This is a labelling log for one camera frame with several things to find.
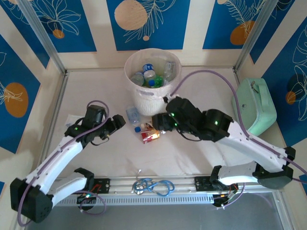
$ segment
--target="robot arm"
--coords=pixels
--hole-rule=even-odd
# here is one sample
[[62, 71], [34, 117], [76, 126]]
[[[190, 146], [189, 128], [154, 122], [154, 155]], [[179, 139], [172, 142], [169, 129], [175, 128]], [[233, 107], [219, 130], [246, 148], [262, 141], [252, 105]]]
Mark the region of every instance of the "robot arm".
[[247, 137], [230, 116], [216, 109], [201, 112], [188, 99], [174, 98], [166, 106], [166, 111], [153, 116], [154, 128], [165, 131], [176, 129], [182, 136], [189, 133], [199, 140], [222, 143], [254, 160], [232, 167], [215, 166], [210, 182], [217, 189], [239, 182], [257, 182], [267, 188], [280, 189], [292, 180], [293, 170], [283, 158], [294, 160], [295, 149], [278, 148], [251, 133]]
[[[126, 123], [122, 116], [115, 115], [91, 132], [94, 127], [102, 124], [105, 116], [103, 107], [89, 106], [85, 117], [67, 129], [65, 137], [56, 149], [33, 172], [23, 180], [16, 178], [10, 185], [12, 209], [18, 211], [20, 202], [23, 202], [21, 214], [39, 223], [62, 199], [79, 190], [91, 190], [94, 185], [94, 174], [83, 168], [76, 169], [69, 177], [59, 182], [54, 181], [67, 164], [95, 137], [105, 140]], [[73, 141], [75, 137], [87, 131], [87, 134]], [[28, 187], [29, 190], [22, 201], [22, 196]]]

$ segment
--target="white table surface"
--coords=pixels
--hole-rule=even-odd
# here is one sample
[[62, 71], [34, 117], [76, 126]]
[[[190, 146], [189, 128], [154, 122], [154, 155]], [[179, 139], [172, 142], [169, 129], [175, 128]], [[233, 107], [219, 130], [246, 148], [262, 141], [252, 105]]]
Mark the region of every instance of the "white table surface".
[[[197, 69], [200, 68], [186, 67], [182, 74], [186, 76]], [[214, 70], [237, 88], [232, 69]], [[251, 161], [230, 147], [209, 141], [188, 141], [177, 132], [167, 132], [158, 140], [143, 144], [140, 134], [134, 132], [134, 126], [127, 119], [125, 110], [132, 100], [122, 78], [123, 69], [70, 73], [49, 152], [63, 137], [68, 116], [84, 116], [86, 105], [91, 100], [104, 101], [110, 108], [110, 115], [124, 116], [127, 124], [111, 135], [109, 142], [99, 147], [89, 144], [68, 164], [60, 177], [68, 176], [79, 167], [96, 176], [109, 177], [135, 176], [139, 169], [142, 169], [142, 176], [210, 174], [215, 165], [231, 166]], [[235, 117], [231, 106], [232, 93], [215, 75], [200, 73], [190, 77], [178, 94], [188, 98], [201, 111], [215, 108]]]

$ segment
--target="blue bottle cap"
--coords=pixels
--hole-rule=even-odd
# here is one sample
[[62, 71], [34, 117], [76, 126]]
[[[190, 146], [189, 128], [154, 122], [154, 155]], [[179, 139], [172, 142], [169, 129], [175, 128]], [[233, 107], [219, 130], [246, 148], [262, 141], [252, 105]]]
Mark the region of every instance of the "blue bottle cap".
[[141, 128], [140, 128], [139, 126], [137, 126], [137, 127], [134, 128], [134, 131], [135, 131], [136, 133], [139, 133], [139, 132], [141, 131]]
[[149, 80], [148, 84], [149, 84], [150, 87], [154, 86], [154, 79]]

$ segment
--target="small box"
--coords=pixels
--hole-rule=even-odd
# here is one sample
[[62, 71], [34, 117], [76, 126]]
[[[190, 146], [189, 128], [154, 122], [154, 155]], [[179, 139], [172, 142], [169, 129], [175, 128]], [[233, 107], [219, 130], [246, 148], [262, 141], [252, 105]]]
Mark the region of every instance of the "small box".
[[[244, 79], [239, 85], [236, 94], [244, 127], [250, 133], [259, 136], [276, 121], [276, 109], [264, 79]], [[239, 122], [234, 97], [232, 106], [236, 114], [236, 120]]]

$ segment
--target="plastic basket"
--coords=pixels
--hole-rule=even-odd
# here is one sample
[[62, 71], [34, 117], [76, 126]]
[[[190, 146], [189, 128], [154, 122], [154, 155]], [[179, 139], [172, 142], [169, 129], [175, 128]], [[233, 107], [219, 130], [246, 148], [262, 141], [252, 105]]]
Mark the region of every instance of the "plastic basket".
[[[153, 65], [156, 74], [163, 75], [167, 61], [176, 63], [176, 75], [166, 86], [151, 89], [138, 86], [130, 81], [130, 78], [147, 63]], [[132, 93], [134, 105], [139, 113], [144, 116], [153, 116], [165, 111], [166, 104], [163, 101], [163, 97], [171, 93], [179, 84], [181, 80], [181, 63], [177, 56], [168, 51], [153, 48], [143, 49], [128, 58], [124, 67], [124, 75], [128, 88]]]

